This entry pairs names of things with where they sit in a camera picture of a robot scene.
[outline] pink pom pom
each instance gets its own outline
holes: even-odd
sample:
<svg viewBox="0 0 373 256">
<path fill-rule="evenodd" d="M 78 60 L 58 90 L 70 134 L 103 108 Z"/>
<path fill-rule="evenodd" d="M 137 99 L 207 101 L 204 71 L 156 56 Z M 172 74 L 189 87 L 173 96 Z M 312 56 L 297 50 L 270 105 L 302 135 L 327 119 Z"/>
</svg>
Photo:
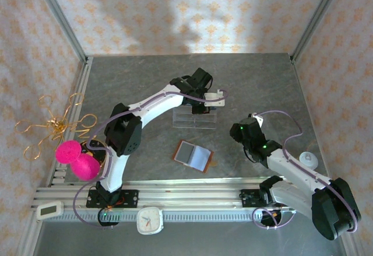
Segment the pink pom pom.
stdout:
<svg viewBox="0 0 373 256">
<path fill-rule="evenodd" d="M 56 159 L 61 164 L 74 162 L 82 152 L 82 147 L 78 141 L 65 141 L 56 150 Z"/>
<path fill-rule="evenodd" d="M 88 181 L 98 175 L 100 164 L 94 157 L 82 153 L 71 163 L 71 170 L 80 180 Z"/>
</svg>

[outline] gold wire flower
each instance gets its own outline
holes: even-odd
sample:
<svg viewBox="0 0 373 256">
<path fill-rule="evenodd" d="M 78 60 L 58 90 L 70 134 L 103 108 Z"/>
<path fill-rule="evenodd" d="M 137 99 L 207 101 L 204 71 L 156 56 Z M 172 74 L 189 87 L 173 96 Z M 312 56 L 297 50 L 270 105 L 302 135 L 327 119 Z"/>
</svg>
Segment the gold wire flower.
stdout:
<svg viewBox="0 0 373 256">
<path fill-rule="evenodd" d="M 48 134 L 48 136 L 46 136 L 45 138 L 43 138 L 41 141 L 39 141 L 39 143 L 37 145 L 32 144 L 32 145 L 28 146 L 23 151 L 23 157 L 26 160 L 28 160 L 28 161 L 33 161 L 33 160 L 38 159 L 40 157 L 40 155 L 41 155 L 41 144 L 46 139 L 48 139 L 50 137 L 51 137 L 52 141 L 54 141 L 56 139 L 59 139 L 58 143 L 56 144 L 56 147 L 54 148 L 54 149 L 56 149 L 57 146 L 61 142 L 65 141 L 64 133 L 65 133 L 65 131 L 68 128 L 70 129 L 70 131 L 80 133 L 78 135 L 79 138 L 88 138 L 89 136 L 86 136 L 86 134 L 90 131 L 90 129 L 93 126 L 95 126 L 97 124 L 97 116 L 96 115 L 94 115 L 94 114 L 86 114 L 79 121 L 72 122 L 72 123 L 69 123 L 68 119 L 66 117 L 67 114 L 69 113 L 70 108 L 72 106 L 81 105 L 83 103 L 83 100 L 84 100 L 84 95 L 83 94 L 81 94 L 81 93 L 72 94 L 69 97 L 69 106 L 65 110 L 64 115 L 63 116 L 58 115 L 58 116 L 55 117 L 53 115 L 53 113 L 51 111 L 51 107 L 50 107 L 50 105 L 53 102 L 52 96 L 45 95 L 45 96 L 40 97 L 38 99 L 38 101 L 37 101 L 38 106 L 40 108 L 46 108 L 48 110 L 51 118 L 49 120 L 47 120 L 44 125 L 41 125 L 41 124 L 32 124 L 30 120 L 26 120 L 26 119 L 20 120 L 15 125 L 15 132 L 17 134 L 23 134 L 23 133 L 27 132 L 32 127 L 42 127 L 42 128 L 47 129 L 47 131 L 49 131 L 49 134 Z M 93 124 L 87 125 L 87 124 L 82 123 L 86 119 L 88 119 L 88 121 L 89 121 L 89 117 L 92 117 Z M 18 129 L 18 126 L 25 125 L 25 124 L 26 125 L 28 124 L 27 128 L 25 128 L 24 130 L 20 131 Z"/>
</svg>

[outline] floral wallpaper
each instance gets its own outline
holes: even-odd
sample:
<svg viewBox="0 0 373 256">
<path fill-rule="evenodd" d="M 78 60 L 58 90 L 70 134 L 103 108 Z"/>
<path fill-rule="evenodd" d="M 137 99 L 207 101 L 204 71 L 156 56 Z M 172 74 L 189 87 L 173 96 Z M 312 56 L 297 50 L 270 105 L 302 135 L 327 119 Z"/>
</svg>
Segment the floral wallpaper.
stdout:
<svg viewBox="0 0 373 256">
<path fill-rule="evenodd" d="M 46 178 L 53 145 L 43 145 L 40 159 L 29 162 L 23 150 L 45 137 L 31 129 L 15 134 L 21 119 L 42 123 L 47 111 L 41 95 L 54 98 L 52 111 L 63 113 L 75 84 L 79 60 L 45 0 L 0 0 L 0 247 L 15 255 L 35 190 Z"/>
<path fill-rule="evenodd" d="M 58 0 L 87 55 L 291 53 L 320 0 Z"/>
<path fill-rule="evenodd" d="M 324 161 L 350 184 L 373 248 L 373 0 L 334 0 L 297 62 Z"/>
</svg>

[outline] clear acrylic block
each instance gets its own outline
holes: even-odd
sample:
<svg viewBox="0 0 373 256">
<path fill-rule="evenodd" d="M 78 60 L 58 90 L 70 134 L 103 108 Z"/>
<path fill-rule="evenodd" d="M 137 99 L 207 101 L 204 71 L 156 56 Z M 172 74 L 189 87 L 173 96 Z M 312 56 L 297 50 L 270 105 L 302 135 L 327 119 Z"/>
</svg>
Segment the clear acrylic block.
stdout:
<svg viewBox="0 0 373 256">
<path fill-rule="evenodd" d="M 217 110 L 206 114 L 192 114 L 191 106 L 178 106 L 173 109 L 174 128 L 216 129 Z"/>
</svg>

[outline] floor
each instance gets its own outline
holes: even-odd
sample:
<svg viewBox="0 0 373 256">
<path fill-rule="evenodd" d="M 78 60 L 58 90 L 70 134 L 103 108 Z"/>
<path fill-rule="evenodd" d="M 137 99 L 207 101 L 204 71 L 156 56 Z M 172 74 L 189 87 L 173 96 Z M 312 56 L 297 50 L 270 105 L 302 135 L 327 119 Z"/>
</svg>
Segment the floor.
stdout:
<svg viewBox="0 0 373 256">
<path fill-rule="evenodd" d="M 290 153 L 295 157 L 306 150 L 316 154 L 316 171 L 326 174 L 297 75 L 287 54 L 95 57 L 80 115 L 94 113 L 102 122 L 116 104 L 137 103 L 160 91 L 172 78 L 191 75 L 198 67 L 214 78 L 210 92 L 229 92 L 226 106 L 218 108 L 217 128 L 173 128 L 172 111 L 162 114 L 144 128 L 142 143 L 127 162 L 124 180 L 272 176 L 275 173 L 261 164 L 249 162 L 242 146 L 229 136 L 231 126 L 249 113 L 272 109 L 287 111 L 304 130 L 302 137 L 288 143 Z M 263 131 L 268 139 L 280 143 L 298 132 L 292 120 L 281 114 L 267 114 Z M 98 138 L 105 140 L 103 132 Z M 173 161 L 171 157 L 180 139 L 214 151 L 213 161 L 217 165 L 203 174 Z M 68 171 L 65 181 L 78 179 Z"/>
<path fill-rule="evenodd" d="M 35 256 L 346 255 L 340 238 L 323 238 L 300 214 L 277 230 L 260 229 L 252 222 L 165 223 L 159 234 L 143 236 L 135 222 L 105 231 L 80 222 L 44 222 L 40 236 Z"/>
</svg>

